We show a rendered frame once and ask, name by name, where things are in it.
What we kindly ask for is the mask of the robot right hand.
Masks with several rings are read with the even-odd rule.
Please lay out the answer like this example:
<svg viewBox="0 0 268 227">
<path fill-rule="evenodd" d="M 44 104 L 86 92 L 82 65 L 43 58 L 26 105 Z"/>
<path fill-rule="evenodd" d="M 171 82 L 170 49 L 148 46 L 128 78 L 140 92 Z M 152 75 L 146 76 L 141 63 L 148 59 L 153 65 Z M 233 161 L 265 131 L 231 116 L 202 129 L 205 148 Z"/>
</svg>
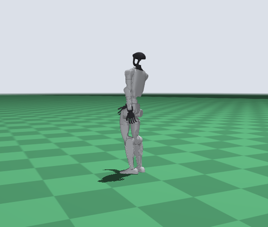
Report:
<svg viewBox="0 0 268 227">
<path fill-rule="evenodd" d="M 127 108 L 127 105 L 126 105 L 126 104 L 125 104 L 125 106 L 118 108 L 118 110 L 121 109 L 118 113 L 120 113 L 123 109 L 126 109 L 126 108 Z M 120 113 L 120 114 L 121 114 L 121 113 Z M 120 115 L 120 114 L 119 114 L 119 115 Z"/>
</svg>

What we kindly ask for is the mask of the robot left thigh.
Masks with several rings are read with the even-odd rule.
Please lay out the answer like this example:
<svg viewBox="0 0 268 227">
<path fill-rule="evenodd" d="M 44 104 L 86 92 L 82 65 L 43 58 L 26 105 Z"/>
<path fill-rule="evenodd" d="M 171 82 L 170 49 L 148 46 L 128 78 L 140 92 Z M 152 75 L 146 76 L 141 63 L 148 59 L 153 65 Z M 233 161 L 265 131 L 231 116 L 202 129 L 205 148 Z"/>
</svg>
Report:
<svg viewBox="0 0 268 227">
<path fill-rule="evenodd" d="M 126 140 L 128 138 L 133 139 L 133 141 L 135 142 L 133 137 L 128 136 L 130 123 L 129 123 L 129 119 L 127 119 L 127 121 L 126 121 L 127 114 L 128 114 L 127 108 L 123 109 L 121 111 L 121 114 L 120 114 L 120 131 L 121 131 L 121 134 L 122 134 L 122 137 L 123 137 L 123 140 L 124 140 L 125 143 L 126 143 Z M 134 144 L 134 142 L 133 142 L 133 144 Z"/>
</svg>

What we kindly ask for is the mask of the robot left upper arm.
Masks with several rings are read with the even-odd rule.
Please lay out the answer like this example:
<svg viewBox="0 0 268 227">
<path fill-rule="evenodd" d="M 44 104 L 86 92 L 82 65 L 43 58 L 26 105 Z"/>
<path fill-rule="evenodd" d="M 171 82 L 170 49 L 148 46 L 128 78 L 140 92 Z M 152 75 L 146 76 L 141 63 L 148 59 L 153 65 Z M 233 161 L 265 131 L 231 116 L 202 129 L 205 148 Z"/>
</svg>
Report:
<svg viewBox="0 0 268 227">
<path fill-rule="evenodd" d="M 126 70 L 125 71 L 125 82 L 130 92 L 132 90 L 132 76 L 134 75 L 134 70 Z"/>
</svg>

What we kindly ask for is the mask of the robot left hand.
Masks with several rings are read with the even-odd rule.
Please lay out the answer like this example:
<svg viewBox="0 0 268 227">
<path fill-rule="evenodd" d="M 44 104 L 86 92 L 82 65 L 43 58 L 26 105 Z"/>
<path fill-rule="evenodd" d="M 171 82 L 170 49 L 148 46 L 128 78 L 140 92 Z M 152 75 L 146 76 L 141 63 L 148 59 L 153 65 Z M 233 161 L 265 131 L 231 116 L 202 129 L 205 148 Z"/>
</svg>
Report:
<svg viewBox="0 0 268 227">
<path fill-rule="evenodd" d="M 134 113 L 132 112 L 133 111 L 133 106 L 132 106 L 132 110 L 127 110 L 128 111 L 128 114 L 127 114 L 127 117 L 126 117 L 126 121 L 127 121 L 127 119 L 129 119 L 129 123 L 131 122 L 132 123 L 132 121 L 133 121 L 133 123 L 135 123 L 135 122 L 137 122 L 136 121 L 136 119 L 135 119 L 135 115 L 134 115 Z M 131 120 L 131 121 L 130 121 Z M 135 122 L 134 122 L 134 120 L 135 120 Z M 133 124 L 132 123 L 132 124 Z"/>
</svg>

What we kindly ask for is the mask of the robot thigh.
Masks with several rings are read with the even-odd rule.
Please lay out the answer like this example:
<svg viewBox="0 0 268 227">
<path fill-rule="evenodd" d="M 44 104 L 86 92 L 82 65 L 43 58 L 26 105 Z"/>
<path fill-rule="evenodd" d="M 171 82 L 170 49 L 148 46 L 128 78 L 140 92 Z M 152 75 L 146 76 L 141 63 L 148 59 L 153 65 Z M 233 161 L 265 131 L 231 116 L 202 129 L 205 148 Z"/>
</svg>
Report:
<svg viewBox="0 0 268 227">
<path fill-rule="evenodd" d="M 135 122 L 135 120 L 134 120 L 135 123 L 133 123 L 133 121 L 132 121 L 133 124 L 130 122 L 132 137 L 135 140 L 134 143 L 137 145 L 141 144 L 141 142 L 142 142 L 142 138 L 141 138 L 141 136 L 139 136 L 140 119 L 138 118 L 138 117 L 142 117 L 142 115 L 143 115 L 143 110 L 140 109 L 139 113 L 135 114 L 135 119 L 137 122 Z"/>
<path fill-rule="evenodd" d="M 127 114 L 128 114 L 127 108 L 123 109 L 121 111 L 121 114 L 120 114 L 120 131 L 121 131 L 121 134 L 122 134 L 122 137 L 123 137 L 123 140 L 124 140 L 125 143 L 126 143 L 126 140 L 128 138 L 133 139 L 133 141 L 135 142 L 133 137 L 128 136 L 130 123 L 129 123 L 129 119 L 127 119 L 127 121 L 126 121 Z M 133 142 L 133 144 L 134 144 L 134 142 Z"/>
</svg>

